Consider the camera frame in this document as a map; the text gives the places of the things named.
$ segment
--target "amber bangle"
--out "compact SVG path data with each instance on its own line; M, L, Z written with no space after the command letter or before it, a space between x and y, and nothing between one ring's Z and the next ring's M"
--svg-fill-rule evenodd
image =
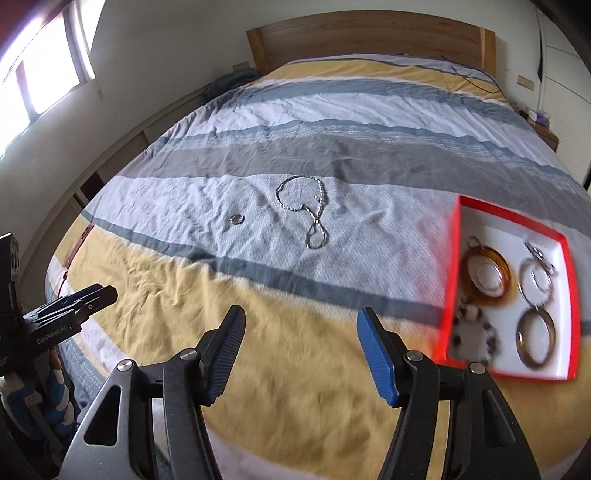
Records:
M550 338L548 344L548 352L546 353L545 358L541 362L536 362L530 355L524 340L523 330L525 328L526 322L532 319L535 316L539 316L545 323L546 328L548 329L548 337ZM544 308L536 308L532 307L529 310L526 310L524 314L519 319L519 323L517 325L517 334L515 335L515 341L517 343L517 353L519 353L519 358L521 361L531 368L532 370L538 370L542 368L545 364L548 363L552 354L554 353L554 348L556 347L556 328L554 327L554 321L552 317Z
M470 237L470 239L475 241L478 240L476 237ZM489 296L474 284L468 269L468 262L476 255L488 258L495 264L495 267L501 277L501 284L503 288L503 293L500 296ZM468 250L462 258L462 263L460 265L460 278L462 279L464 293L466 297L471 299L471 301L486 306L497 305L498 303L502 302L509 293L509 287L511 285L511 269L509 268L506 260L498 251L491 247L481 245L478 241L478 244L475 247L471 247L471 249Z

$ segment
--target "sunlight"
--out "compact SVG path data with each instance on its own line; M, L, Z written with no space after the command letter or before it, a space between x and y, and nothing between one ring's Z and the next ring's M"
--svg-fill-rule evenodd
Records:
M11 73L0 87L0 157L8 144L29 125L29 116L18 89L17 77Z
M31 101L39 114L78 85L62 15L33 39L25 50L23 62Z

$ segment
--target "bed cover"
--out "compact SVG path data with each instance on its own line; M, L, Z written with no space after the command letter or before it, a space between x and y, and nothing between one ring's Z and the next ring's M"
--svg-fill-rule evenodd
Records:
M275 198L299 174L326 188L329 240L316 250L305 245L310 216ZM318 188L294 180L282 201L313 206ZM49 297L93 283L119 292L61 346L80 405L121 359L165 361L239 304L244 342L226 392L204 409L222 475L375 479L397 413L375 391L356 312L372 306L430 354L458 194L569 241L583 319L577 379L498 380L541 471L559 476L591 433L591 201L491 77L444 60L293 62L191 113L112 179L47 275ZM244 222L233 225L237 213ZM429 478L439 478L446 432L440 408Z

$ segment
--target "blue stripe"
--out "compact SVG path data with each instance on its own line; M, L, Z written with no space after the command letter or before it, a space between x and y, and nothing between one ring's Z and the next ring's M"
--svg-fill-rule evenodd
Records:
M440 307L409 300L390 299L354 288L337 287L256 262L231 257L216 257L195 245L164 242L143 233L134 232L94 217L86 210L82 211L82 216L90 223L133 244L155 250L168 257L182 257L192 262L207 264L215 272L247 278L269 288L293 293L300 297L340 305L356 311L371 305L377 314L407 319L425 325L437 326L441 320L442 309Z

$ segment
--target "wooden headboard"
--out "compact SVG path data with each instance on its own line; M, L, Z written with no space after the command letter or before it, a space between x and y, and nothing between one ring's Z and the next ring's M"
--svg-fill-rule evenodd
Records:
M449 18L353 10L292 18L246 32L262 75L292 60L355 53L445 57L496 75L493 31Z

